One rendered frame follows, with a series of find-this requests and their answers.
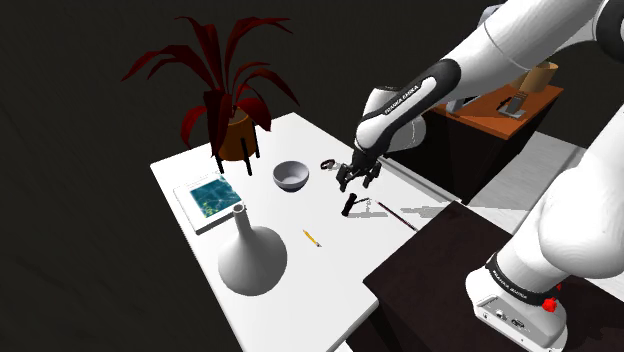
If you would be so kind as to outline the white flared vase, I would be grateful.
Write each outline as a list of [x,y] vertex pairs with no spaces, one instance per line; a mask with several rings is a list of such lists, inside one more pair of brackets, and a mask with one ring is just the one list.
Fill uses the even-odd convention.
[[218,272],[231,291],[259,296],[272,290],[285,273],[287,249],[281,236],[264,226],[252,226],[243,204],[233,207],[238,233],[218,255]]

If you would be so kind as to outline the white table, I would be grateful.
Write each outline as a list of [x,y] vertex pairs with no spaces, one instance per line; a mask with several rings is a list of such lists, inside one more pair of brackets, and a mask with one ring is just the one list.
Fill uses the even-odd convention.
[[[244,162],[226,162],[221,173],[242,198],[250,221],[275,230],[285,242],[285,273],[263,295],[234,293],[219,276],[218,252],[235,235],[235,223],[196,235],[174,195],[176,187],[218,171],[210,146],[154,162],[151,169],[242,351],[332,352],[376,307],[364,278],[415,234],[374,200],[418,229],[445,202],[384,168],[368,188],[350,182],[349,191],[369,201],[343,217],[347,192],[321,163],[348,162],[349,146],[293,113],[276,118],[269,132],[259,130],[257,140],[260,155],[250,161],[251,172]],[[280,189],[273,180],[274,167],[291,160],[310,172],[296,192]]]

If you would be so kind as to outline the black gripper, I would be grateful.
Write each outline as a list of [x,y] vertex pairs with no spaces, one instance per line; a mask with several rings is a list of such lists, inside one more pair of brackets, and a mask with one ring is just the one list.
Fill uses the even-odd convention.
[[363,187],[368,188],[369,184],[376,179],[381,170],[381,163],[377,161],[377,156],[368,156],[365,152],[355,148],[352,153],[350,165],[342,164],[336,174],[341,192],[346,190],[348,183],[353,177],[364,176]]

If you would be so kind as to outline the white book with teal picture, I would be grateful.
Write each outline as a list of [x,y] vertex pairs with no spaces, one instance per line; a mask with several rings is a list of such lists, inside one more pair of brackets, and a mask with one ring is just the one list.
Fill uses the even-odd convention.
[[176,187],[174,195],[196,235],[232,218],[234,208],[243,205],[239,194],[219,173]]

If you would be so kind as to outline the red plant in orange pot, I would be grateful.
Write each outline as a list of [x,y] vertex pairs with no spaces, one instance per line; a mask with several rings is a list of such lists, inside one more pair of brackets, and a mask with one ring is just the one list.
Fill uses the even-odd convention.
[[297,98],[288,84],[261,61],[250,61],[230,72],[232,58],[239,41],[251,30],[263,26],[274,26],[285,30],[283,18],[247,17],[239,19],[233,26],[226,47],[220,48],[218,32],[213,24],[202,25],[190,16],[185,18],[192,26],[203,54],[198,55],[186,44],[171,44],[160,50],[145,52],[123,76],[128,79],[156,58],[158,62],[149,74],[154,75],[167,64],[180,63],[192,70],[206,85],[203,103],[189,109],[180,127],[180,137],[189,143],[190,134],[200,116],[207,120],[208,137],[212,156],[216,159],[218,171],[223,172],[225,161],[244,161],[248,172],[252,171],[250,157],[260,155],[256,128],[271,130],[271,113],[266,101],[249,81],[263,78],[275,85],[292,101]]

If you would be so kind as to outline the grey bowl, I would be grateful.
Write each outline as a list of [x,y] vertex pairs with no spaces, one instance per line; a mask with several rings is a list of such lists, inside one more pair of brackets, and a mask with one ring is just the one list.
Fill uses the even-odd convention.
[[274,183],[287,192],[301,189],[307,183],[309,175],[308,167],[299,161],[284,161],[273,169]]

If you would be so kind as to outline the orange topped side table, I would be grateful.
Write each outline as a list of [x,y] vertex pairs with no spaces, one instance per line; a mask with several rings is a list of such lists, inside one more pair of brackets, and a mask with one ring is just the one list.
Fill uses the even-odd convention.
[[563,90],[550,84],[558,65],[545,61],[463,107],[439,104],[427,115],[447,129],[451,192],[471,200],[527,144]]

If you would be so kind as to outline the dark red pen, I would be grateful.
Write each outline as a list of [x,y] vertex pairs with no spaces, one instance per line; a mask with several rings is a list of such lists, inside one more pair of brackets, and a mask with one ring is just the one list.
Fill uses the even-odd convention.
[[406,225],[407,227],[409,227],[411,230],[413,230],[414,232],[419,231],[419,229],[417,227],[415,227],[414,225],[412,225],[410,222],[408,222],[406,219],[404,219],[403,217],[401,217],[400,215],[398,215],[396,212],[394,212],[393,210],[391,210],[388,206],[384,205],[382,202],[378,201],[378,200],[374,200],[374,202],[376,204],[378,204],[383,210],[385,210],[386,212],[388,212],[390,215],[392,215],[394,218],[396,218],[397,220],[401,221],[404,225]]

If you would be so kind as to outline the black handled tool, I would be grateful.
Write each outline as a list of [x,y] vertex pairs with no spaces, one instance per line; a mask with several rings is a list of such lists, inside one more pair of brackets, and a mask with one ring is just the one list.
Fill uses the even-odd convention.
[[348,199],[344,204],[343,210],[341,211],[341,215],[343,217],[347,217],[355,204],[365,201],[369,201],[369,198],[359,199],[355,193],[350,193]]

